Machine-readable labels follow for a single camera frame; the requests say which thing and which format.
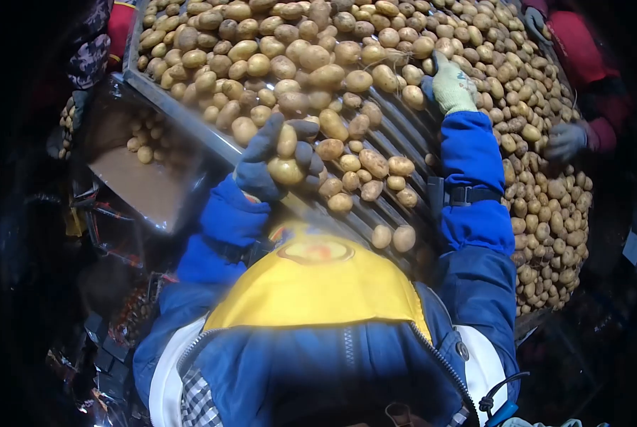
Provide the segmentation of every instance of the pile of potatoes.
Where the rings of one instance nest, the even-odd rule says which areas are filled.
[[[368,91],[375,87],[399,98],[410,110],[423,111],[427,105],[421,80],[436,72],[432,51],[457,63],[476,84],[477,108],[491,119],[505,158],[503,204],[514,217],[516,242],[520,241],[514,255],[520,280],[518,314],[544,304],[562,307],[568,296],[561,289],[579,283],[576,277],[566,283],[562,279],[569,279],[570,272],[576,276],[587,255],[581,245],[588,231],[590,185],[589,190],[583,184],[575,186],[570,182],[571,167],[566,170],[570,174],[559,175],[540,155],[552,125],[577,120],[579,112],[557,78],[558,67],[528,39],[514,5],[498,0],[189,0],[184,11],[184,2],[148,4],[138,69],[172,97],[198,109],[205,122],[230,133],[242,147],[277,111],[288,119],[319,124],[320,135],[312,142],[327,168],[318,192],[333,212],[349,212],[353,192],[364,201],[375,201],[385,186],[395,192],[402,208],[416,206],[418,196],[406,180],[415,170],[413,163],[403,157],[385,158],[365,141],[369,130],[382,121],[381,109]],[[303,178],[291,158],[296,139],[290,130],[284,132],[278,157],[269,163],[274,179],[281,183]],[[432,158],[429,154],[425,162],[431,165]],[[567,195],[555,187],[564,188]],[[576,224],[567,233],[583,234],[583,242],[572,246],[577,241],[573,237],[567,244],[568,236],[556,232],[549,217],[545,222],[553,239],[536,240],[535,246],[536,227],[543,237],[544,221],[534,224],[539,212],[531,213],[529,207],[534,210],[536,201],[546,202],[543,207],[554,213],[551,195],[560,196],[554,200],[562,210],[551,215],[553,221],[561,217],[565,230]],[[529,242],[522,245],[525,238]],[[556,238],[562,253],[550,244]],[[391,240],[381,228],[372,238],[376,247],[386,247]],[[415,242],[415,233],[408,240]],[[395,244],[397,250],[406,251],[407,246]],[[537,274],[549,271],[558,273],[558,278]],[[552,284],[558,301],[548,296]],[[532,294],[532,288],[545,289]]]
[[[154,160],[163,164],[171,175],[183,176],[191,164],[191,154],[183,138],[167,125],[163,114],[140,109],[129,126],[133,137],[126,141],[126,149],[135,152],[140,163],[149,165]]]

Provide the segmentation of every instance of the work glove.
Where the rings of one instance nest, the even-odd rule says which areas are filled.
[[[233,172],[233,179],[238,188],[259,201],[280,200],[288,192],[285,186],[273,180],[266,168],[268,161],[277,155],[276,145],[284,120],[282,114],[276,113],[266,121],[264,127],[249,142]],[[306,120],[289,120],[288,124],[297,133],[298,142],[294,159],[307,175],[304,184],[309,188],[316,188],[318,174],[323,171],[323,160],[304,140],[318,133],[318,124]]]
[[[475,102],[479,94],[475,83],[460,70],[455,62],[450,62],[438,51],[432,52],[435,69],[434,77],[423,77],[422,87],[425,96],[436,101],[442,114],[457,111],[477,111]]]
[[[586,122],[580,120],[576,124],[560,123],[551,128],[545,157],[564,163],[586,146]]]
[[[553,42],[546,39],[542,34],[544,29],[544,16],[534,7],[528,7],[525,11],[525,24],[529,33],[539,39],[546,46],[552,46]]]

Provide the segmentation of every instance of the drawstring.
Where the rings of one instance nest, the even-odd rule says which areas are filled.
[[[501,381],[500,383],[492,387],[492,389],[489,390],[489,393],[487,393],[485,397],[479,400],[479,410],[482,412],[486,412],[487,415],[491,417],[491,409],[494,406],[494,395],[498,392],[498,390],[500,390],[500,388],[503,387],[505,384],[508,384],[511,381],[520,379],[524,376],[529,376],[529,372],[525,371],[525,372],[518,372],[517,374],[513,374],[509,376],[507,379]]]

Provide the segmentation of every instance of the red jacket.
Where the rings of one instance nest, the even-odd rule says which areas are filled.
[[[558,0],[524,0],[522,10],[534,7],[541,12],[553,34],[553,49],[563,70],[577,91],[577,105],[589,124],[589,148],[611,151],[617,145],[626,119],[632,111],[613,56],[584,18],[574,12],[557,10],[566,6]]]

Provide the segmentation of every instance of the patch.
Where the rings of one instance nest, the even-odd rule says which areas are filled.
[[[285,258],[302,265],[327,264],[343,262],[354,256],[354,249],[335,241],[297,242],[280,249],[280,258]]]

